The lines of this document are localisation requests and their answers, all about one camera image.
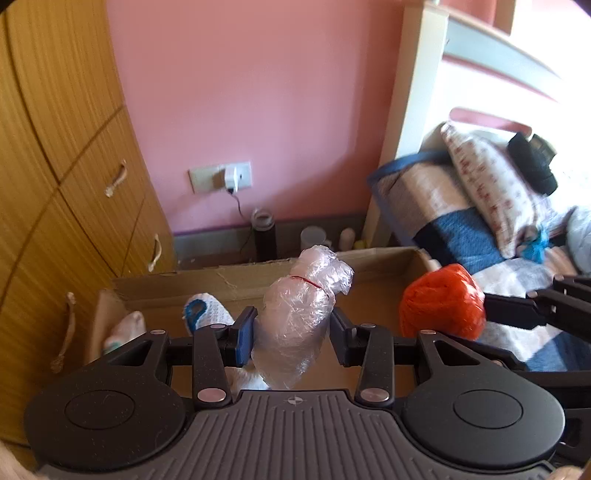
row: baseboard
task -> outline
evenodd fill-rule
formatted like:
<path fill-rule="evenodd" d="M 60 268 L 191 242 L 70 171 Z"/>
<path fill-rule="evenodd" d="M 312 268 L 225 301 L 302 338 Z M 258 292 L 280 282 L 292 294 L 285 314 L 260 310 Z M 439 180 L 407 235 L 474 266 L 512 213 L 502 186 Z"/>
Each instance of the baseboard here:
<path fill-rule="evenodd" d="M 336 248 L 341 231 L 347 227 L 355 230 L 356 237 L 361 238 L 364 221 L 365 213 L 357 213 L 277 222 L 278 257 L 289 258 L 300 254 L 300 232 L 307 226 L 317 225 L 323 228 Z M 256 261 L 254 237 L 250 233 L 250 227 L 245 226 L 175 235 L 174 247 L 177 251 L 179 269 Z"/>

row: wooden cabinet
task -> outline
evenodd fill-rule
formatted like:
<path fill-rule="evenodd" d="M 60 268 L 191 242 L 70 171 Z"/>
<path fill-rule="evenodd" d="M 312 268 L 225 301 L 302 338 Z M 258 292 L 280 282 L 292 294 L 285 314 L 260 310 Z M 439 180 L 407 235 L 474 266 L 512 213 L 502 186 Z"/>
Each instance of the wooden cabinet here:
<path fill-rule="evenodd" d="M 17 0 L 8 9 L 17 78 L 59 179 L 123 104 L 105 3 Z"/>
<path fill-rule="evenodd" d="M 4 15 L 0 15 L 0 292 L 57 186 L 12 73 Z"/>
<path fill-rule="evenodd" d="M 123 269 L 146 182 L 134 131 L 122 109 L 92 141 L 61 186 L 82 228 L 117 275 Z"/>
<path fill-rule="evenodd" d="M 149 188 L 131 238 L 122 276 L 170 272 L 175 268 L 173 236 L 156 195 Z"/>
<path fill-rule="evenodd" d="M 155 249 L 153 271 L 175 267 L 123 105 L 105 0 L 15 0 L 0 14 L 0 178 L 0 440 L 32 466 L 22 416 L 58 378 L 50 364 L 70 312 L 64 372 L 87 358 L 111 278 L 124 266 L 147 273 Z"/>
<path fill-rule="evenodd" d="M 55 380 L 50 362 L 68 325 L 66 294 L 74 293 L 76 333 L 64 371 L 83 364 L 98 291 L 113 272 L 88 240 L 59 192 L 35 228 L 0 312 L 0 437 L 27 440 L 22 413 Z"/>

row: black bag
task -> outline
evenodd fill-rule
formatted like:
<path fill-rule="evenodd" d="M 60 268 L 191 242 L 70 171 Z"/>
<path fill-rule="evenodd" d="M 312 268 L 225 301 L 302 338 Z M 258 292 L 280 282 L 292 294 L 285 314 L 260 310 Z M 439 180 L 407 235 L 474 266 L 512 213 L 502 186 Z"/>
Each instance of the black bag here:
<path fill-rule="evenodd" d="M 515 134 L 507 151 L 519 172 L 531 187 L 538 193 L 550 195 L 558 187 L 556 178 L 550 170 L 550 161 L 556 155 L 546 142 L 544 148 L 534 148 L 521 132 Z"/>

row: blanket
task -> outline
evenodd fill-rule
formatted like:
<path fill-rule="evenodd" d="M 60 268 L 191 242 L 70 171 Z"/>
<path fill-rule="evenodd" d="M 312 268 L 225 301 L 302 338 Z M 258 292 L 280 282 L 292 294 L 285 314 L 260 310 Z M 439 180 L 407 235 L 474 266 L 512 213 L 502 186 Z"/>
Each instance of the blanket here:
<path fill-rule="evenodd" d="M 543 265 L 505 260 L 450 164 L 418 163 L 380 179 L 379 194 L 408 236 L 441 265 L 462 264 L 484 292 L 525 297 L 556 274 L 576 275 L 567 247 L 554 241 Z M 534 371 L 591 369 L 591 346 L 552 326 L 534 330 L 488 322 L 479 341 L 505 348 Z"/>

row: blue trim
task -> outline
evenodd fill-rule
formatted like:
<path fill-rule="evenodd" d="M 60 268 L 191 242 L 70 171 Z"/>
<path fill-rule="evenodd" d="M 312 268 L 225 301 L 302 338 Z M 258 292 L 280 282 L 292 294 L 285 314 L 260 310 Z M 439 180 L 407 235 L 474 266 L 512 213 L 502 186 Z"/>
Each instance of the blue trim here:
<path fill-rule="evenodd" d="M 404 170 L 415 163 L 421 163 L 423 161 L 430 161 L 435 164 L 446 164 L 451 163 L 452 158 L 449 156 L 447 150 L 425 150 L 419 153 L 413 153 L 412 155 L 405 155 L 404 157 L 389 161 L 376 171 L 369 174 L 368 184 L 371 186 L 372 183 L 380 181 L 386 175 Z"/>
<path fill-rule="evenodd" d="M 199 312 L 197 312 L 197 314 L 193 314 L 193 307 L 195 305 L 201 305 L 201 307 L 202 307 L 199 310 Z M 183 310 L 183 316 L 185 318 L 185 325 L 186 325 L 189 333 L 195 332 L 196 326 L 197 326 L 197 321 L 203 316 L 203 314 L 206 312 L 206 310 L 207 310 L 207 303 L 205 303 L 201 299 L 195 299 L 185 305 L 185 308 Z"/>
<path fill-rule="evenodd" d="M 382 216 L 386 219 L 390 230 L 392 230 L 392 233 L 402 247 L 417 247 L 417 244 L 413 241 L 409 234 L 406 233 L 404 228 L 402 228 L 392 213 L 392 209 L 388 205 L 387 199 L 384 198 L 379 191 L 378 182 L 387 175 L 402 171 L 405 168 L 414 165 L 415 163 L 421 163 L 424 161 L 432 162 L 434 164 L 448 164 L 452 162 L 452 158 L 449 156 L 449 152 L 447 150 L 425 150 L 412 155 L 406 155 L 405 157 L 400 157 L 396 160 L 392 160 L 385 165 L 382 165 L 376 171 L 371 173 L 367 178 L 369 188 L 371 189 L 371 193 L 378 204 Z"/>

